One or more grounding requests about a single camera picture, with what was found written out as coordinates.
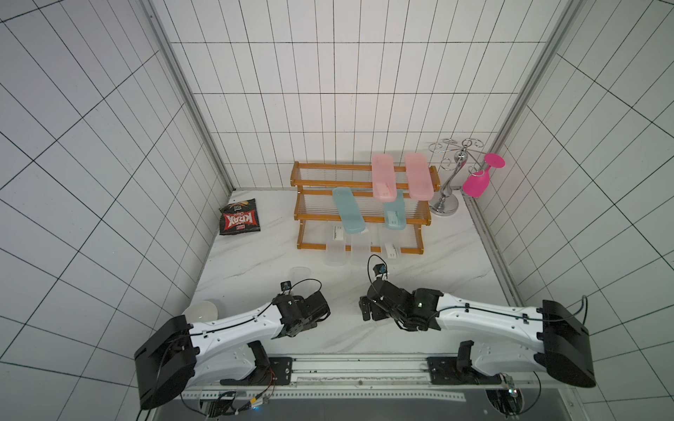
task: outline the chrome stand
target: chrome stand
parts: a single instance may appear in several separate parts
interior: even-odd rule
[[[456,145],[456,141],[451,140],[451,139],[443,139],[443,143],[446,143],[448,145]],[[454,168],[446,168],[443,166],[443,162],[448,160],[452,161],[451,158],[444,158],[442,162],[440,162],[440,168],[446,171],[453,171],[452,175],[447,179],[447,181],[440,187],[440,190],[433,196],[433,199],[431,199],[428,203],[428,206],[431,208],[431,212],[433,212],[435,215],[438,216],[450,216],[454,215],[456,211],[459,208],[459,199],[456,198],[452,194],[452,188],[450,187],[450,183],[454,179],[454,177],[461,171],[461,168],[466,164],[466,161],[468,160],[468,157],[470,156],[477,162],[474,156],[469,152],[469,147],[473,145],[473,143],[476,143],[476,146],[478,148],[483,148],[484,143],[480,140],[477,139],[465,139],[463,142],[461,142],[462,147],[461,148],[456,148],[456,149],[446,149],[446,150],[441,150],[443,148],[443,145],[441,143],[434,143],[433,145],[429,146],[429,150],[433,152],[434,154],[442,154],[445,152],[453,151],[456,150],[457,152],[454,154],[454,161],[456,163],[456,166]],[[475,164],[472,165],[473,172],[478,171],[475,168]]]

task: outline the marble countertop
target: marble countertop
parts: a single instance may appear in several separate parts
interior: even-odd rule
[[[279,293],[280,283],[288,279],[290,269],[301,266],[322,281],[321,292],[332,314],[315,329],[296,337],[263,342],[269,354],[447,354],[457,352],[462,340],[476,339],[461,331],[405,332],[391,319],[364,322],[358,300],[369,285],[365,264],[347,261],[344,266],[328,266],[323,262],[324,251],[298,250],[299,221],[293,218],[296,198],[297,192],[287,190],[235,191],[230,203],[256,199],[262,231],[216,238],[192,302],[213,302],[221,318],[249,311],[269,302]],[[402,255],[387,262],[389,281],[410,292],[434,288],[507,305],[460,195],[459,202],[456,214],[433,216],[432,224],[422,227],[423,255]],[[305,242],[319,242],[316,237],[323,231],[321,222],[309,221]],[[303,282],[293,294],[308,296],[316,288],[315,282]]]

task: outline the wire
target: wire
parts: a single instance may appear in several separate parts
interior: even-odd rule
[[[538,402],[538,401],[539,401],[539,398],[541,397],[541,392],[543,391],[543,385],[541,384],[541,378],[538,376],[538,374],[536,374],[535,371],[533,371],[532,373],[534,373],[534,376],[536,376],[536,378],[539,380],[539,395],[536,396],[536,400],[534,400],[534,403],[532,403],[531,406],[529,406],[529,408],[526,408],[524,411],[520,411],[520,412],[518,412],[518,413],[515,414],[515,415],[522,415],[522,414],[524,414],[525,412],[529,412],[529,410],[530,410],[531,408],[533,408],[534,405],[536,405],[536,402]]]
[[[205,413],[203,413],[203,412],[201,412],[201,411],[199,411],[199,410],[196,410],[196,409],[194,409],[194,408],[190,408],[189,406],[187,406],[187,404],[185,403],[185,400],[183,399],[183,393],[182,393],[182,392],[180,393],[180,400],[183,401],[183,405],[184,405],[185,408],[187,408],[188,410],[193,411],[193,412],[196,412],[197,414],[201,414],[201,415],[206,416],[206,417],[208,416],[208,415],[206,415]]]
[[[583,326],[585,326],[585,320],[588,318],[588,311],[590,310],[590,300],[585,297],[585,315],[583,316]]]
[[[379,295],[381,295],[381,292],[377,291],[377,288],[375,288],[375,284],[372,282],[372,277],[370,276],[370,260],[372,260],[373,257],[377,257],[381,262],[384,264],[384,267],[386,268],[386,272],[388,273],[388,264],[386,264],[386,261],[381,258],[379,255],[370,255],[370,257],[367,259],[367,267],[365,270],[367,271],[367,279],[370,281],[370,285],[372,285],[372,289],[375,290],[375,292]]]
[[[296,282],[295,285],[291,286],[290,289],[288,290],[288,294],[290,294],[290,291],[292,291],[293,288],[294,288],[295,286],[297,286],[298,284],[301,284],[301,283],[304,282],[304,281],[316,281],[316,282],[318,282],[318,291],[320,291],[321,288],[323,288],[323,282],[321,282],[321,281],[319,281],[319,280],[317,280],[317,279],[307,278],[307,279],[305,279],[305,280],[301,280],[301,281],[299,281],[299,282]]]
[[[576,311],[574,314],[570,315],[569,317],[564,317],[563,319],[546,320],[546,319],[529,319],[529,318],[527,318],[527,320],[529,320],[529,321],[546,321],[546,322],[549,322],[549,323],[567,321],[567,320],[573,319],[575,316],[579,315],[580,312],[583,311],[583,309],[586,309],[587,308],[586,302],[588,302],[588,297],[586,295],[583,295],[582,298],[580,299],[580,308],[578,309],[578,311]],[[445,307],[444,309],[439,309],[438,311],[433,313],[428,318],[428,320],[426,322],[426,328],[428,328],[428,326],[431,324],[431,319],[436,317],[436,316],[439,316],[440,312],[445,311],[445,310],[450,310],[450,309],[465,309],[465,308],[466,308],[465,306],[450,306],[450,307]],[[470,310],[480,310],[480,311],[484,311],[486,313],[492,313],[492,314],[495,314],[495,315],[513,317],[515,319],[523,319],[523,317],[520,316],[520,315],[511,315],[509,313],[501,313],[500,311],[481,309],[479,307],[470,306],[470,307],[468,307],[468,309],[470,309]]]

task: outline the rack shelf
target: rack shelf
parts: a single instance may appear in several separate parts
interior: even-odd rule
[[[408,190],[405,167],[396,166],[394,171],[397,189]],[[431,166],[429,172],[433,188],[438,191],[440,179],[437,169]],[[341,221],[337,207],[332,200],[332,188],[334,187],[355,189],[353,195],[365,222],[384,223],[383,204],[374,199],[372,194],[372,167],[370,165],[300,164],[295,162],[290,174],[290,185],[297,187],[295,220],[300,222],[297,236],[298,249],[326,249],[325,244],[304,242],[304,233],[307,221]],[[431,224],[431,211],[427,201],[411,199],[409,193],[403,193],[403,198],[407,224],[414,229],[417,246],[401,247],[400,252],[420,255],[423,254],[421,226]],[[350,251],[351,247],[347,245],[346,250]],[[372,246],[370,250],[373,253],[380,253],[381,247]]]

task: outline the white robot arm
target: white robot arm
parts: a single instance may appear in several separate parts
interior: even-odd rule
[[[458,329],[492,338],[460,344],[454,362],[460,381],[546,371],[569,385],[596,385],[588,330],[561,304],[544,300],[540,308],[504,307],[426,288],[410,293],[384,279],[385,265],[376,265],[375,274],[359,302],[363,320],[391,318],[406,331]]]
[[[207,323],[173,317],[134,354],[140,407],[161,406],[188,386],[264,376],[269,360],[260,340],[296,336],[329,315],[317,291],[307,298],[279,294],[255,310]]]

